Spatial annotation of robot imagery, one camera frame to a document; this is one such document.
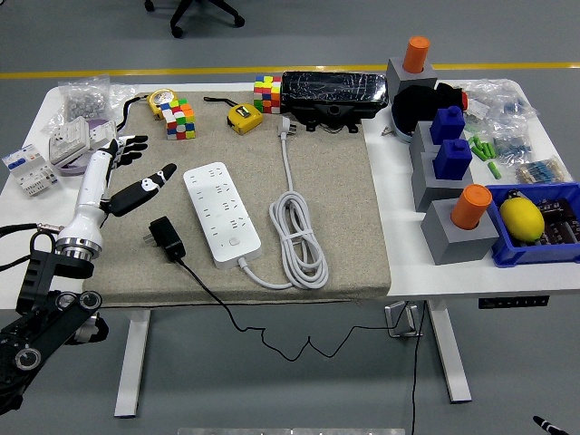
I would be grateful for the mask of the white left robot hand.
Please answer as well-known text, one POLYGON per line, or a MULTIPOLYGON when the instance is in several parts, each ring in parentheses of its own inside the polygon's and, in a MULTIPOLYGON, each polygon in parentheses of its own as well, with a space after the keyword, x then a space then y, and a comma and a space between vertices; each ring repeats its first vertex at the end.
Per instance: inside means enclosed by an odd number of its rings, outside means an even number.
POLYGON ((114 195, 111 175, 130 165, 147 148, 146 136, 124 136, 98 148, 85 170, 72 222, 60 231, 56 250, 65 256, 97 257, 102 251, 101 227, 106 217, 122 217, 154 198, 177 170, 174 163, 138 180, 114 195))

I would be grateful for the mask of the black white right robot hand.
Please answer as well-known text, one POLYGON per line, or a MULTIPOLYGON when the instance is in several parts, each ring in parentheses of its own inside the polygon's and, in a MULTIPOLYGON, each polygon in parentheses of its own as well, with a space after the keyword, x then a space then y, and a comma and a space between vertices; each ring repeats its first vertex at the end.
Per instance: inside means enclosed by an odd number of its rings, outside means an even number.
POLYGON ((532 419, 536 425, 538 425, 542 430, 550 435, 569 435, 567 431, 562 430, 561 428, 540 416, 534 415, 532 419))

